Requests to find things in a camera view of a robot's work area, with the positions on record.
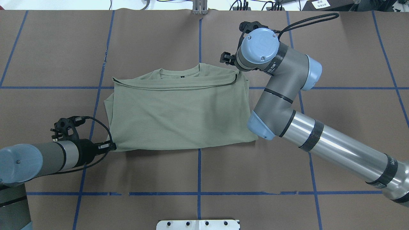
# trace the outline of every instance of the t-shirt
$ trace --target t-shirt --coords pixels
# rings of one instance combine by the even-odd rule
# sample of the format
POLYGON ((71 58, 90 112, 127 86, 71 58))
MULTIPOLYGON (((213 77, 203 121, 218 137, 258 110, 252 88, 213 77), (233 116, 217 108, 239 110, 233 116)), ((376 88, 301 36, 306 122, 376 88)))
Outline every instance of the t-shirt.
POLYGON ((257 140, 247 129, 249 80, 200 63, 114 81, 104 103, 116 151, 198 149, 257 140))

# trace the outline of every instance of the white bracket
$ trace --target white bracket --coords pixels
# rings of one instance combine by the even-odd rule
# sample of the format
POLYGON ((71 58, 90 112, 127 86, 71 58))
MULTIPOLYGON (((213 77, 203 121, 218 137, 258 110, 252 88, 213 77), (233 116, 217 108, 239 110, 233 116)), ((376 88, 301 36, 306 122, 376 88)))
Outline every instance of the white bracket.
POLYGON ((207 0, 193 0, 193 14, 207 14, 207 0))
POLYGON ((159 221, 156 230, 240 230, 239 220, 159 221))

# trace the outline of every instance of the sticker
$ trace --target sticker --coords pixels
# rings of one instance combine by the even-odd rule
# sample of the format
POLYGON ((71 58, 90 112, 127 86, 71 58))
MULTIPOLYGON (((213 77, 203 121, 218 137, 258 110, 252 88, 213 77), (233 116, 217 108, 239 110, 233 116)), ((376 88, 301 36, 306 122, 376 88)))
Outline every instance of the sticker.
POLYGON ((325 7, 330 7, 331 5, 328 3, 327 0, 318 0, 315 2, 312 2, 312 4, 314 5, 314 7, 316 9, 321 9, 321 8, 325 8, 325 7))

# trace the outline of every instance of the folded shirt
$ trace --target folded shirt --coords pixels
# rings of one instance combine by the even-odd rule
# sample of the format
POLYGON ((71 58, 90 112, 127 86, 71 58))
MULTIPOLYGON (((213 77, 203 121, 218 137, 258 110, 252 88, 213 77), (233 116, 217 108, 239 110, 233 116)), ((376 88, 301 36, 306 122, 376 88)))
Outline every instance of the folded shirt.
POLYGON ((200 63, 114 81, 104 103, 116 151, 198 149, 257 140, 247 129, 249 80, 200 63))

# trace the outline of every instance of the white floor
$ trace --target white floor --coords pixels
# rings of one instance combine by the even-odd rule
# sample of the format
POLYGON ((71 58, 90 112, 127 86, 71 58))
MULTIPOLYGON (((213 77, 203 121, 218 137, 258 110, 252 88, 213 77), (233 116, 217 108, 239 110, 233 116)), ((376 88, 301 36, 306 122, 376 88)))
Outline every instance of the white floor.
MULTIPOLYGON (((301 7, 304 7, 307 0, 300 0, 301 7)), ((234 0, 208 0, 208 7, 216 10, 229 10, 234 0)), ((5 9, 21 10, 107 10, 110 7, 110 0, 0 0, 0 5, 5 9)), ((112 9, 129 8, 142 9, 146 0, 112 0, 112 9)), ((254 0, 249 1, 249 7, 252 10, 261 10, 263 2, 254 0)), ((175 9, 192 9, 193 3, 185 0, 175 0, 169 2, 160 2, 151 0, 149 10, 175 10, 175 9)), ((409 12, 409 6, 396 3, 395 9, 409 12)), ((287 11, 298 11, 298 1, 283 4, 287 11)))

